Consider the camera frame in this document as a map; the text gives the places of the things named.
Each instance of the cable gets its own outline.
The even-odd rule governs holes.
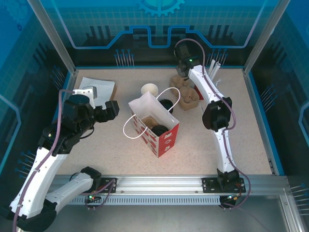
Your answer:
[[[236,186],[239,189],[239,197],[241,197],[241,184],[237,183]]]
[[[74,173],[74,174],[72,174],[71,177],[70,177],[70,179],[69,179],[69,181],[71,181],[72,178],[73,178],[73,176],[75,176],[76,174],[79,174],[79,173]]]
[[[93,134],[93,132],[95,132],[95,127],[92,126],[91,128],[89,128],[90,130],[92,129],[92,131],[88,134],[88,135],[85,135],[84,137],[80,137],[79,139],[85,139],[85,138],[88,138],[90,135]]]
[[[87,205],[87,201],[85,200],[85,206],[88,208],[88,210],[89,209],[99,209],[99,208],[101,208],[105,203],[106,203],[106,201],[107,201],[107,199],[108,199],[108,197],[110,196],[110,193],[111,193],[111,191],[112,191],[112,188],[113,188],[113,185],[114,185],[114,183],[115,183],[115,179],[112,179],[107,185],[105,185],[103,188],[101,188],[100,190],[98,190],[98,191],[96,191],[96,192],[91,192],[91,193],[83,193],[82,195],[97,195],[98,193],[100,193],[100,192],[102,192],[104,189],[106,189],[109,185],[111,185],[111,187],[110,187],[110,190],[108,191],[108,194],[107,194],[107,196],[106,196],[106,198],[104,199],[104,201],[100,204],[100,205],[98,205],[98,206],[94,206],[94,207],[88,207],[88,205]]]
[[[226,151],[226,154],[227,154],[227,158],[228,160],[230,161],[231,165],[233,166],[233,168],[238,171],[241,175],[243,175],[247,180],[248,180],[248,193],[245,197],[245,199],[240,203],[238,204],[237,206],[233,207],[234,209],[240,207],[242,204],[245,203],[245,201],[248,199],[249,195],[250,195],[250,192],[251,192],[251,182],[250,182],[250,179],[249,177],[243,173],[241,170],[239,170],[236,165],[233,163],[232,159],[231,159],[231,156],[230,154],[228,153],[228,149],[227,149],[227,143],[226,143],[226,137],[225,137],[225,131],[229,131],[229,130],[232,130],[235,128],[236,126],[236,115],[234,113],[234,111],[232,110],[232,108],[229,106],[229,104],[221,97],[219,96],[218,94],[216,94],[216,91],[214,90],[214,88],[212,87],[212,85],[209,83],[208,79],[206,78],[205,76],[205,60],[206,60],[206,55],[205,55],[205,50],[203,48],[203,46],[196,40],[194,39],[189,39],[189,38],[185,38],[185,39],[182,39],[182,40],[179,40],[176,44],[175,44],[175,47],[183,42],[183,41],[192,41],[192,42],[195,42],[201,49],[202,49],[202,53],[203,53],[203,64],[202,64],[202,73],[203,73],[203,77],[205,79],[205,81],[207,82],[208,86],[211,88],[212,92],[214,93],[214,95],[216,97],[218,97],[226,106],[227,108],[229,109],[229,111],[231,112],[232,114],[232,117],[233,117],[233,125],[230,127],[230,128],[225,128],[223,131],[222,131],[222,135],[223,135],[223,142],[224,142],[224,147],[225,147],[225,151]]]
[[[229,204],[229,203],[223,203],[223,204],[225,204],[225,205],[227,205],[227,206],[230,206],[230,209],[233,209],[233,208],[235,208],[232,204]],[[254,218],[266,231],[268,231],[268,232],[271,232],[271,230],[270,229],[268,229],[256,216],[254,216],[250,211],[248,211],[248,210],[245,210],[245,209],[243,209],[243,208],[237,208],[237,209],[239,209],[240,211],[242,211],[242,212],[244,212],[244,213],[246,213],[246,214],[249,214],[252,218]]]
[[[51,149],[49,150],[49,152],[47,153],[47,155],[42,159],[42,161],[40,162],[40,164],[33,170],[33,172],[31,173],[31,176],[29,177],[28,181],[25,184],[25,187],[23,189],[23,191],[21,192],[18,204],[17,204],[17,208],[16,208],[16,212],[14,215],[14,219],[13,219],[13,232],[17,232],[17,219],[18,219],[18,215],[20,212],[20,208],[22,206],[26,191],[31,183],[31,181],[33,180],[35,174],[37,172],[40,171],[40,168],[42,167],[42,165],[47,161],[47,159],[52,155],[57,143],[58,143],[58,139],[60,136],[60,128],[61,128],[61,115],[62,115],[62,93],[63,92],[67,92],[67,93],[74,93],[74,91],[71,90],[67,90],[67,89],[61,89],[59,91],[59,95],[58,95],[58,119],[57,119],[57,130],[56,130],[56,136],[55,136],[55,140],[54,143],[51,147]]]

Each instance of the black cup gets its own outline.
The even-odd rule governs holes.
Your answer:
[[[151,131],[153,133],[155,133],[156,136],[160,136],[161,134],[167,132],[168,129],[165,126],[157,125],[157,126],[153,127]]]
[[[169,110],[172,106],[173,106],[173,103],[172,101],[168,100],[168,99],[162,99],[159,101],[163,106],[164,108],[166,108],[166,110]],[[174,111],[174,108],[170,109],[169,112],[172,114]]]

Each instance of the white bag handle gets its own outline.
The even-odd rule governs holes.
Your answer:
[[[179,89],[177,89],[177,88],[175,88],[175,87],[170,87],[170,88],[167,88],[166,90],[169,90],[169,89],[172,89],[172,88],[174,88],[174,89],[176,89],[176,90],[178,91],[179,97],[178,97],[178,100],[176,101],[176,103],[173,104],[173,106],[172,106],[168,111],[170,111],[170,110],[179,102],[180,97],[181,97],[181,96],[180,96],[180,91],[179,91]],[[129,138],[129,139],[137,139],[137,138],[140,138],[140,137],[146,132],[146,130],[148,129],[148,127],[146,127],[146,129],[145,129],[139,136],[137,136],[137,137],[135,137],[135,138],[127,136],[127,134],[125,133],[126,124],[127,124],[134,116],[136,116],[136,115],[132,115],[132,116],[126,121],[126,123],[124,124],[124,127],[122,128],[122,132],[123,132],[124,135],[125,135],[127,138]]]

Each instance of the gear logo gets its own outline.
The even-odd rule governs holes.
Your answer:
[[[184,0],[137,0],[140,9],[143,9],[146,14],[150,13],[151,16],[157,15],[158,17],[173,14],[175,9],[180,9],[182,3]]]
[[[21,23],[26,19],[28,14],[26,0],[1,0],[0,7],[5,6],[10,16],[17,22]]]

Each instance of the white paper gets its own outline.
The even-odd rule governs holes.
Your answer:
[[[114,81],[103,81],[90,79],[83,77],[82,82],[79,86],[79,89],[82,89],[86,86],[95,86],[97,88],[97,98],[94,99],[95,106],[103,106],[103,109],[106,109],[105,102],[108,102],[111,99],[112,91],[115,86]]]

